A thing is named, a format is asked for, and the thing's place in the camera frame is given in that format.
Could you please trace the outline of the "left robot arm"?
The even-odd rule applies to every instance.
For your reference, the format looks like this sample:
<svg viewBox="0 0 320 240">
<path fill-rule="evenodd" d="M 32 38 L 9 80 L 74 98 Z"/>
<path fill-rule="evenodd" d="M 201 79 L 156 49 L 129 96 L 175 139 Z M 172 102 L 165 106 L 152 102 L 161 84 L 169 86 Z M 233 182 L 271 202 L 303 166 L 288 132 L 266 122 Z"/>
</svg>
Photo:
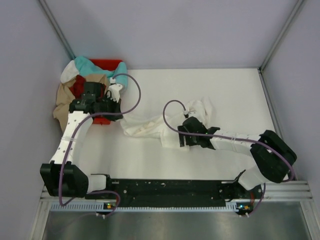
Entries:
<svg viewBox="0 0 320 240">
<path fill-rule="evenodd" d="M 109 113 L 110 120 L 122 118 L 120 93 L 123 86 L 114 80 L 109 87 L 99 82 L 85 82 L 83 93 L 67 104 L 67 120 L 58 148 L 40 167 L 40 175 L 50 196 L 83 198 L 97 192 L 109 198 L 114 191 L 105 174 L 80 168 L 80 155 L 86 134 L 95 118 Z"/>
</svg>

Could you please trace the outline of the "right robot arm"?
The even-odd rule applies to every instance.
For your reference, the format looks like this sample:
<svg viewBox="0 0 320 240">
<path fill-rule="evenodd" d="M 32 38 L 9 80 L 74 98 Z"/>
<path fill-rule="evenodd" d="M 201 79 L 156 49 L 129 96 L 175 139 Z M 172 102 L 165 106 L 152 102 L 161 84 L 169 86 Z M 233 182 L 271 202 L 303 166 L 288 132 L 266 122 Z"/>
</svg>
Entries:
<svg viewBox="0 0 320 240">
<path fill-rule="evenodd" d="M 254 166 L 240 173 L 233 185 L 233 192 L 239 198 L 245 198 L 254 187 L 266 182 L 282 183 L 297 160 L 296 153 L 272 130 L 256 135 L 239 134 L 219 127 L 206 128 L 194 116 L 187 118 L 177 130 L 181 147 L 231 151 L 254 160 Z"/>
</svg>

